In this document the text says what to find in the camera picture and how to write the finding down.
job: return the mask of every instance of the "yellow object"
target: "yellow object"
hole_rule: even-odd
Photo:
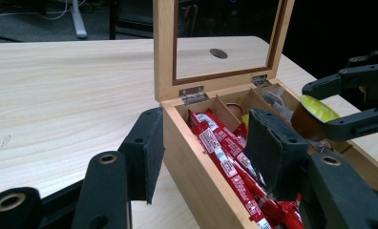
[[[249,114],[244,114],[242,116],[242,121],[245,123],[245,125],[248,126],[248,122],[249,122]]]
[[[309,95],[303,94],[302,96],[300,96],[300,102],[306,110],[308,110],[313,116],[324,123],[340,117],[326,104]]]

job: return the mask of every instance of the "red snack packet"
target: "red snack packet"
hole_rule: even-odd
[[[299,215],[298,201],[278,201],[278,204],[286,211],[283,225],[288,229],[303,229],[302,218]]]
[[[238,161],[242,168],[254,179],[257,178],[257,174],[251,165],[251,161],[243,153],[245,145],[217,119],[210,109],[204,114],[195,114],[195,117],[192,116],[192,118],[198,121],[207,121],[210,129],[213,131],[224,151]]]
[[[283,222],[286,217],[284,209],[282,209],[282,207],[280,207],[273,199],[265,198],[266,192],[263,188],[252,178],[252,176],[244,171],[237,161],[232,161],[232,163],[241,178],[244,180],[245,185],[256,198],[261,210],[266,214],[268,222],[273,226],[277,226]]]
[[[242,144],[242,147],[246,146],[246,139],[248,139],[248,126],[242,122],[233,133]]]
[[[256,200],[216,140],[208,123],[201,121],[192,127],[192,132],[198,137],[203,148],[207,151],[214,164],[218,167],[225,180],[248,211],[250,220],[256,221],[261,228],[271,228]]]

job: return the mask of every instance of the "round hole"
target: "round hole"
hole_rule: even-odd
[[[341,165],[341,161],[332,156],[324,156],[321,158],[321,160],[323,161],[323,163],[328,164],[328,165],[335,165],[335,166]]]
[[[369,227],[369,228],[376,228],[378,229],[378,221],[375,220],[375,219],[366,219],[366,225]]]
[[[26,195],[23,193],[13,193],[0,198],[0,212],[6,212],[19,206],[25,199]]]
[[[105,155],[100,158],[99,163],[101,164],[110,164],[113,163],[117,159],[115,155]]]
[[[216,56],[218,59],[226,59],[228,58],[228,54],[224,52],[223,50],[219,49],[211,49],[210,53],[214,56]]]
[[[89,223],[89,228],[102,229],[106,227],[108,222],[109,220],[107,217],[104,217],[104,216],[96,217],[95,219],[92,219],[91,222]]]

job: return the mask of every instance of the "white label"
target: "white label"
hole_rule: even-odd
[[[257,225],[260,229],[271,229],[266,219],[261,219],[259,222],[257,222]]]
[[[213,135],[213,132],[210,131],[210,128],[203,131],[199,135],[199,138],[209,154],[214,153],[216,149],[221,147],[219,142],[216,140],[216,137]]]
[[[237,155],[237,161],[241,163],[241,165],[246,168],[248,173],[251,174],[252,177],[257,177],[257,173],[255,172],[254,168],[252,167],[251,161],[246,157],[243,152],[240,152]]]
[[[216,130],[219,126],[213,119],[211,119],[207,114],[196,114],[196,117],[198,118],[199,121],[207,121],[209,124],[209,128],[214,131]]]
[[[232,177],[236,175],[237,170],[236,168],[234,168],[233,163],[228,159],[225,152],[221,148],[216,149],[215,152],[216,152],[216,157],[219,159],[220,165],[222,169],[224,170],[224,172],[227,174],[227,176]]]

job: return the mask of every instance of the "light wood tabletop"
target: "light wood tabletop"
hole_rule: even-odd
[[[153,57],[151,39],[0,44],[0,192],[30,186],[46,197],[116,150],[158,106]],[[314,80],[285,56],[278,78],[295,94]],[[359,112],[339,96],[325,102]],[[378,166],[378,134],[353,141]],[[164,166],[153,204],[132,203],[135,228],[199,228]]]

